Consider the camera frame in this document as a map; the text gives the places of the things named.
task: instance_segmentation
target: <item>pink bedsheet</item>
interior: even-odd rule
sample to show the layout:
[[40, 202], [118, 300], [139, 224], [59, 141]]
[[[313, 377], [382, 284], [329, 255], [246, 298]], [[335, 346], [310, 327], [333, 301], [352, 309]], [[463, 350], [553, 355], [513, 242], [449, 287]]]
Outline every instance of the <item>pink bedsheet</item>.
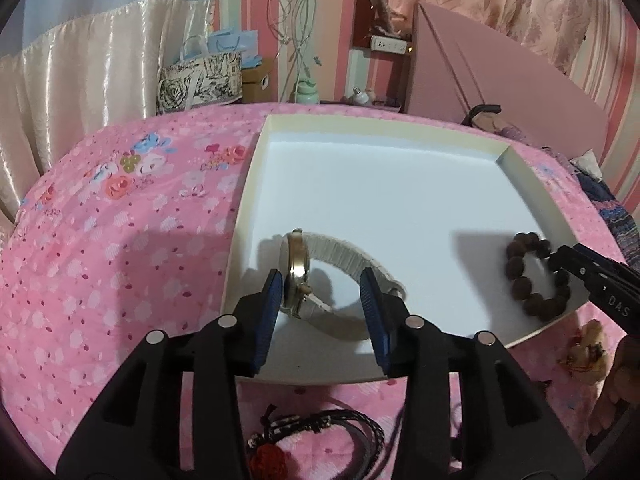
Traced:
[[[263, 104], [204, 107], [110, 126], [80, 142], [28, 193], [0, 254], [2, 400], [50, 468], [148, 330], [177, 335], [216, 317], [250, 154], [264, 118], [274, 112], [368, 116], [468, 131], [368, 108]], [[521, 144], [515, 149], [578, 239], [622, 260], [606, 225], [564, 170], [544, 153]], [[553, 380], [549, 402], [578, 444], [586, 437], [596, 391], [572, 380], [556, 359], [577, 327], [593, 317], [603, 321], [610, 351], [622, 332], [591, 304], [513, 351], [534, 380]], [[306, 388], [240, 383], [242, 427], [246, 434], [258, 430], [269, 403], [289, 413], [337, 404], [372, 416], [388, 437], [404, 388], [403, 380]], [[455, 405], [456, 391], [452, 398]], [[458, 406], [454, 414], [460, 415]], [[189, 427], [189, 414], [182, 422]], [[327, 479], [350, 462], [352, 444], [336, 429], [297, 435], [282, 447], [290, 478]], [[389, 473], [388, 466], [383, 478]]]

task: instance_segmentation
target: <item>cardboard box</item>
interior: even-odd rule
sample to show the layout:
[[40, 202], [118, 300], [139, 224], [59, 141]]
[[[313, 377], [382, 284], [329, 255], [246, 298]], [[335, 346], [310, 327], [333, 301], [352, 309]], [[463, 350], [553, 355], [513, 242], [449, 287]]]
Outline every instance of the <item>cardboard box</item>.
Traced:
[[242, 69], [242, 102], [266, 103], [274, 99], [271, 84], [273, 59], [262, 58], [262, 64], [255, 68]]

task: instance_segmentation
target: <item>extension socket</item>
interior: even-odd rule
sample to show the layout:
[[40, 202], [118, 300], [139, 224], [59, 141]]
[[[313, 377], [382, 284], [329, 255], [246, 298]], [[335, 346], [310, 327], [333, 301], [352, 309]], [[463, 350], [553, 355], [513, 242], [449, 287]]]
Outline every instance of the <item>extension socket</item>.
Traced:
[[386, 36], [372, 36], [371, 49], [392, 54], [406, 54], [407, 44], [405, 40], [388, 38]]

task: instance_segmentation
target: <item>white tray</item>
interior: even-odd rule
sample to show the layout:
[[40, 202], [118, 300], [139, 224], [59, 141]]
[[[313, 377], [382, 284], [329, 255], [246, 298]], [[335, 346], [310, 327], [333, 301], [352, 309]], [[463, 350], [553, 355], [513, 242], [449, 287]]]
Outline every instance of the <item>white tray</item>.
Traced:
[[[491, 330], [505, 346], [544, 330], [510, 297], [504, 251], [517, 232], [553, 247], [576, 239], [542, 183], [500, 140], [425, 126], [341, 116], [267, 118], [247, 176], [227, 269], [223, 311], [262, 288], [295, 228], [348, 240], [406, 288], [409, 311], [441, 330]], [[534, 290], [551, 297], [542, 264], [526, 259]], [[362, 316], [358, 285], [312, 262], [315, 293]], [[567, 312], [587, 301], [571, 283]], [[370, 341], [342, 342], [278, 314], [258, 379], [335, 384], [383, 378]]]

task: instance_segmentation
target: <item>black and white floral bag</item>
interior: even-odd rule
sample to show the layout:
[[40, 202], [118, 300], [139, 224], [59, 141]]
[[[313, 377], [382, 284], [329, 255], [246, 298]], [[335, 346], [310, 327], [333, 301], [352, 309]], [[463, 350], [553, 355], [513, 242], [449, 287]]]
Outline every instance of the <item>black and white floral bag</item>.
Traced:
[[[184, 59], [185, 47], [194, 39], [198, 40], [200, 54]], [[241, 63], [240, 52], [210, 54], [203, 36], [187, 38], [180, 48], [180, 61], [160, 70], [158, 114], [241, 99]]]

